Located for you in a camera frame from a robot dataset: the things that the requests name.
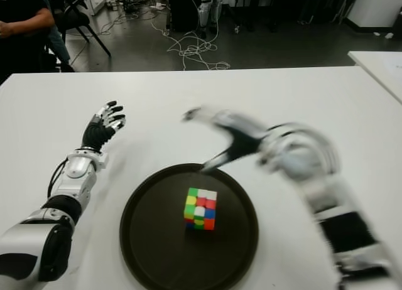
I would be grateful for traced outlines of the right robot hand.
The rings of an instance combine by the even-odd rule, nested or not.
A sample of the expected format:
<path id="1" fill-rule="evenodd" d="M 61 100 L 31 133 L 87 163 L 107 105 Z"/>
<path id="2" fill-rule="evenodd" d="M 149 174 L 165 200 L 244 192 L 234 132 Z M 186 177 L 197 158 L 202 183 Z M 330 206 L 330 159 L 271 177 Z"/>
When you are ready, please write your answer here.
<path id="1" fill-rule="evenodd" d="M 209 172 L 237 159 L 256 154 L 268 135 L 267 128 L 258 121 L 227 109 L 197 107 L 186 111 L 183 120 L 209 124 L 225 131 L 232 139 L 227 149 L 202 165 L 202 172 Z"/>

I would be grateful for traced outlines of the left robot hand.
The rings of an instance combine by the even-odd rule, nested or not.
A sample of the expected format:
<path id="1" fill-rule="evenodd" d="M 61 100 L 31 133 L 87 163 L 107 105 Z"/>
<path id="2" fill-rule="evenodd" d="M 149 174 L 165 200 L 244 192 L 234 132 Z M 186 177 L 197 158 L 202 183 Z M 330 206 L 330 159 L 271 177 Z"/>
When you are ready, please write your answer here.
<path id="1" fill-rule="evenodd" d="M 85 128 L 80 148 L 101 152 L 103 145 L 126 125 L 123 108 L 115 100 L 104 104 Z"/>

